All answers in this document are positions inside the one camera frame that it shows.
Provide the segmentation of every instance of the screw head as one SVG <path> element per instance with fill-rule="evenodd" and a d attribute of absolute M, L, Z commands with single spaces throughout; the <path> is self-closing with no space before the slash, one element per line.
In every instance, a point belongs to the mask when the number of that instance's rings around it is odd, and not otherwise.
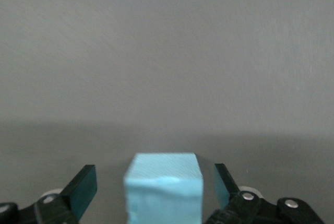
<path fill-rule="evenodd" d="M 247 201 L 251 201 L 252 199 L 254 199 L 254 195 L 250 193 L 243 193 L 242 197 Z"/>
<path fill-rule="evenodd" d="M 47 196 L 47 197 L 43 200 L 43 203 L 44 203 L 44 204 L 50 203 L 51 201 L 54 200 L 54 198 L 55 198 L 55 196 L 53 196 L 53 195 L 49 195 L 49 196 Z"/>
<path fill-rule="evenodd" d="M 0 207 L 0 214 L 4 213 L 7 210 L 9 210 L 9 205 L 5 205 L 5 206 Z"/>
<path fill-rule="evenodd" d="M 288 207 L 291 207 L 291 208 L 298 208 L 298 203 L 295 202 L 295 201 L 292 200 L 292 199 L 287 199 L 284 203 L 285 203 Z"/>

